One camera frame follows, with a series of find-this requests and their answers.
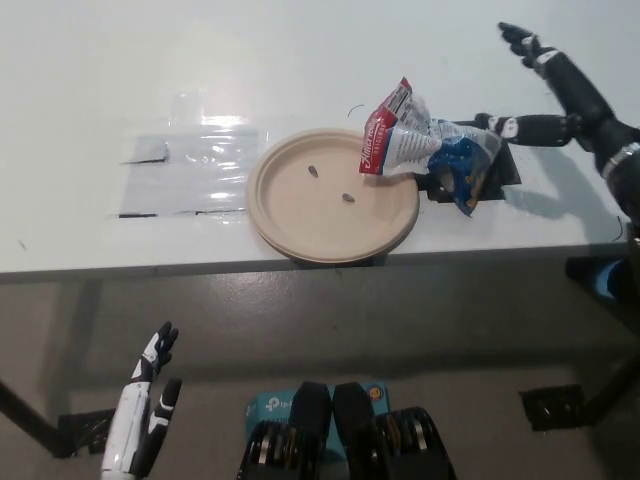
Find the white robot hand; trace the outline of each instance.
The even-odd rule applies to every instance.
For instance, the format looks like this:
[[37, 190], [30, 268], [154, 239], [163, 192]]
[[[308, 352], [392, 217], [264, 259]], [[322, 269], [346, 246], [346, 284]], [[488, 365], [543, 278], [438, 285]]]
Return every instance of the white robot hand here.
[[182, 381], [171, 379], [149, 416], [149, 390], [161, 368], [171, 361], [178, 330], [165, 323], [140, 356], [129, 383], [122, 390], [111, 422], [102, 460], [102, 480], [145, 478], [162, 447]]

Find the blue box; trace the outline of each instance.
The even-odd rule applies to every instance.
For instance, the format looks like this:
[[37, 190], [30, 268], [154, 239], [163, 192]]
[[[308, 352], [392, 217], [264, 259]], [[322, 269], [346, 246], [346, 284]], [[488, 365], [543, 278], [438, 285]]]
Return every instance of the blue box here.
[[[389, 395], [387, 386], [383, 382], [361, 383], [364, 391], [367, 392], [373, 405], [373, 411], [376, 415], [387, 413], [389, 407]], [[333, 397], [334, 385], [328, 385], [329, 393]], [[264, 392], [258, 394], [251, 402], [247, 404], [246, 410], [246, 437], [253, 428], [263, 420], [287, 423], [289, 419], [289, 411], [291, 410], [291, 402], [296, 390], [281, 390], [279, 392]], [[340, 443], [340, 437], [336, 430], [336, 423], [331, 418], [331, 428], [329, 429], [329, 437], [327, 439], [327, 450], [325, 452], [325, 462], [342, 462], [346, 460], [344, 447]]]

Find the gray floor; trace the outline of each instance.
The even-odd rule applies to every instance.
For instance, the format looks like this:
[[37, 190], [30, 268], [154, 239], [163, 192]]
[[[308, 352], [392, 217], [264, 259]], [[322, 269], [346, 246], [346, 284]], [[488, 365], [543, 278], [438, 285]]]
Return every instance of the gray floor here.
[[[185, 386], [154, 480], [234, 478], [261, 390], [374, 378], [432, 414], [460, 479], [640, 478], [635, 397], [594, 431], [534, 434], [523, 414], [518, 391], [592, 391], [635, 345], [562, 262], [6, 285], [0, 376], [52, 420], [109, 408], [166, 320], [181, 336], [161, 380]], [[0, 418], [0, 466], [89, 479], [100, 458], [53, 460]]]

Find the chip bag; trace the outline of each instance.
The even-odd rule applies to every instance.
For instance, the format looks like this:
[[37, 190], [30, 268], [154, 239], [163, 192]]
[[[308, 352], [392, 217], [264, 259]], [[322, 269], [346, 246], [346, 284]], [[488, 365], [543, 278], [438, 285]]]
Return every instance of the chip bag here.
[[470, 216], [501, 146], [500, 137], [487, 130], [432, 119], [403, 78], [367, 120], [360, 173], [433, 173]]

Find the black stand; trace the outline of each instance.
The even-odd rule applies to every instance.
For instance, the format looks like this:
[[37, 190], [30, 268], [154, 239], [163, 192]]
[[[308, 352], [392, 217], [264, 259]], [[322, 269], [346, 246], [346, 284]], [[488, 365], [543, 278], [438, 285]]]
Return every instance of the black stand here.
[[55, 458], [68, 458], [85, 446], [91, 454], [104, 452], [115, 409], [62, 415], [55, 428], [0, 382], [0, 412]]
[[[631, 226], [628, 258], [572, 258], [566, 274], [631, 332], [640, 336], [640, 242]], [[637, 384], [640, 353], [626, 360], [591, 399], [580, 385], [521, 392], [534, 431], [594, 426]]]

